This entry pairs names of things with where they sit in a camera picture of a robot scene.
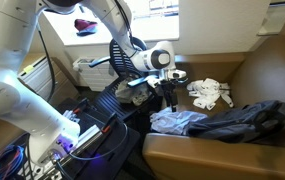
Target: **floor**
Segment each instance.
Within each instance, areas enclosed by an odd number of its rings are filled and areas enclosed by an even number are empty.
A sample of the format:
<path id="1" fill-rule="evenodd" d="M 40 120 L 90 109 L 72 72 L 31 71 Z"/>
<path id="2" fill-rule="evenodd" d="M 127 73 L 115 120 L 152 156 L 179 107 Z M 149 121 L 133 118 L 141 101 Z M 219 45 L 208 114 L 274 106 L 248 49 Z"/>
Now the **floor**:
<path id="1" fill-rule="evenodd" d="M 80 92 L 79 100 L 88 98 L 90 101 L 94 101 L 99 92 L 91 91 L 89 88 L 77 87 Z M 143 121 L 149 122 L 148 117 L 144 117 Z M 134 122 L 128 122 L 128 127 L 137 130 Z M 139 128 L 139 132 L 142 131 L 141 141 L 137 144 L 136 148 L 132 151 L 128 157 L 127 162 L 123 165 L 122 170 L 119 172 L 116 180 L 154 180 L 153 172 L 148 167 L 147 163 L 142 156 L 143 137 L 146 134 L 148 123 L 144 123 L 144 127 Z"/>

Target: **black mesh chair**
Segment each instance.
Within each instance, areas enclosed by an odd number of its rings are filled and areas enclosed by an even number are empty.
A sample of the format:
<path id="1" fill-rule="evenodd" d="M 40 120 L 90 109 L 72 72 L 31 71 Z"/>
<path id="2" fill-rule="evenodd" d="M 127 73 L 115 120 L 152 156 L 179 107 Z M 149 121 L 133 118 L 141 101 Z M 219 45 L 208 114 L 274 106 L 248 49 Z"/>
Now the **black mesh chair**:
<path id="1" fill-rule="evenodd" d="M 138 38 L 133 37 L 133 44 L 142 50 L 147 49 L 146 44 Z M 110 42 L 109 51 L 110 57 L 94 60 L 89 66 L 93 68 L 101 63 L 109 61 L 110 65 L 113 67 L 114 71 L 119 77 L 97 95 L 94 102 L 92 102 L 92 106 L 97 111 L 100 111 L 107 116 L 111 116 L 113 113 L 116 113 L 118 119 L 122 120 L 123 122 L 126 122 L 128 119 L 141 112 L 148 113 L 149 111 L 159 111 L 162 97 L 157 96 L 155 90 L 149 86 L 148 89 L 151 94 L 149 98 L 140 106 L 135 106 L 132 103 L 120 103 L 117 100 L 115 91 L 123 80 L 125 80 L 128 76 L 134 78 L 143 78 L 147 77 L 149 74 L 147 72 L 137 70 L 129 57 L 124 53 L 115 40 Z"/>

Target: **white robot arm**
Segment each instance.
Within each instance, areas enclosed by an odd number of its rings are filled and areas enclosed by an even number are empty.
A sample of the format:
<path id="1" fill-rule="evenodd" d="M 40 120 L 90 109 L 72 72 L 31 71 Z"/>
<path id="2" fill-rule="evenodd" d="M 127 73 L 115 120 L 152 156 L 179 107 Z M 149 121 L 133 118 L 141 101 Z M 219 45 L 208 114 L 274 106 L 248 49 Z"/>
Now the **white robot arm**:
<path id="1" fill-rule="evenodd" d="M 147 51 L 133 47 L 128 33 L 131 11 L 123 0 L 0 0 L 0 119 L 30 133 L 30 158 L 39 166 L 45 166 L 52 150 L 61 157 L 74 150 L 80 127 L 24 87 L 17 72 L 29 51 L 39 13 L 50 9 L 68 14 L 77 3 L 101 19 L 137 69 L 160 72 L 152 82 L 186 75 L 176 70 L 171 43 L 160 42 Z"/>

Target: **brown leather couch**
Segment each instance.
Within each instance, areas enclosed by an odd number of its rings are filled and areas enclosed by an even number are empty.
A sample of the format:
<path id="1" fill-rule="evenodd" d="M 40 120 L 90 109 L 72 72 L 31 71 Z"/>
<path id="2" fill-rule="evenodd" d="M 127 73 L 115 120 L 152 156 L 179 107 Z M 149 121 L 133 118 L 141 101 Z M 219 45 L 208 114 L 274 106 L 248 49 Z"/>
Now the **brown leather couch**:
<path id="1" fill-rule="evenodd" d="M 179 56 L 177 67 L 194 80 L 228 82 L 237 107 L 268 99 L 285 102 L 285 36 L 268 38 L 252 53 Z M 177 89 L 179 111 L 208 115 L 192 105 L 185 86 Z M 263 144 L 227 144 L 185 136 L 147 134 L 143 156 L 158 179 L 285 179 L 285 129 Z"/>

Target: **white wall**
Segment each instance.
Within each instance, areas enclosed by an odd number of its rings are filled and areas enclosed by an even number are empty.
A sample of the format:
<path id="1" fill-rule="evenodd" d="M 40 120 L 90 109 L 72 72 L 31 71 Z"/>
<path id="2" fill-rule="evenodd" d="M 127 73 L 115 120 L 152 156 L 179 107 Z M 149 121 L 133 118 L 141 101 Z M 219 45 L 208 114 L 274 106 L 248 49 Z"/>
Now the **white wall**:
<path id="1" fill-rule="evenodd" d="M 246 52 L 263 41 L 257 37 L 270 0 L 180 0 L 180 38 L 173 41 L 176 54 Z M 42 34 L 51 56 L 58 57 L 76 84 L 86 83 L 72 70 L 80 56 L 108 55 L 108 45 L 64 47 L 46 18 L 40 18 Z M 30 52 L 43 52 L 35 34 Z"/>

